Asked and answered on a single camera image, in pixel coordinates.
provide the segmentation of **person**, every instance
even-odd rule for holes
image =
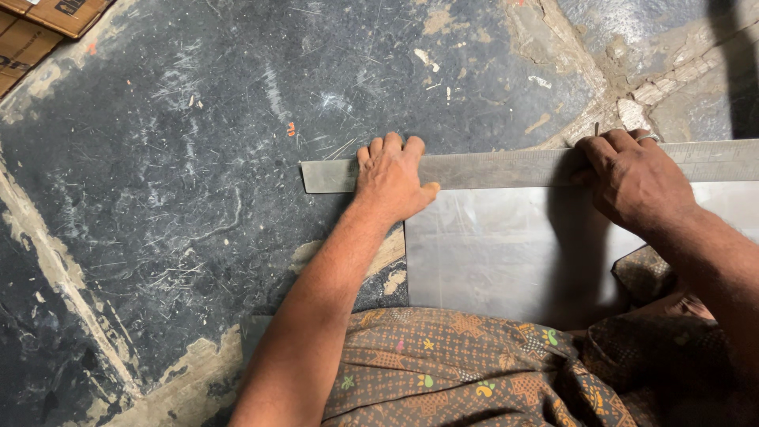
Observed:
[[[583,138],[593,167],[575,180],[716,321],[644,310],[578,337],[429,308],[351,315],[390,227],[439,190],[420,185],[422,140],[390,133],[358,151],[355,198],[256,348],[229,425],[753,425],[759,248],[698,206],[647,134]]]

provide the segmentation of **orange mark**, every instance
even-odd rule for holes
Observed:
[[[92,55],[95,55],[95,54],[97,53],[97,49],[95,49],[95,43],[97,43],[97,39],[95,39],[95,41],[94,41],[94,42],[92,42],[92,43],[91,43],[91,44],[90,44],[90,45],[87,47],[87,50],[85,50],[85,52],[89,53],[89,54],[90,54],[90,56],[92,56]]]

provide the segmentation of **ring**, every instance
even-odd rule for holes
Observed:
[[[647,134],[645,134],[643,136],[635,138],[635,142],[641,142],[641,139],[645,139],[645,138],[651,138],[651,139],[653,139],[656,142],[661,142],[662,141],[662,139],[659,138],[659,135],[654,134],[653,132],[649,132],[649,133],[647,133]]]

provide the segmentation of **scratched floor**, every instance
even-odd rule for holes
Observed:
[[[241,316],[276,310],[349,202],[306,195],[300,160],[387,131],[433,154],[595,122],[752,136],[757,21],[757,0],[117,0],[0,103],[0,425],[223,425]],[[388,253],[357,311],[408,303]]]

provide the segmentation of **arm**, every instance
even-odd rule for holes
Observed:
[[[610,131],[583,138],[593,169],[575,178],[615,224],[651,245],[691,287],[759,376],[759,246],[699,207],[688,180],[647,134]]]
[[[395,133],[358,151],[356,197],[279,307],[247,369],[230,426],[319,425],[358,289],[392,224],[440,188],[420,187],[424,142]]]

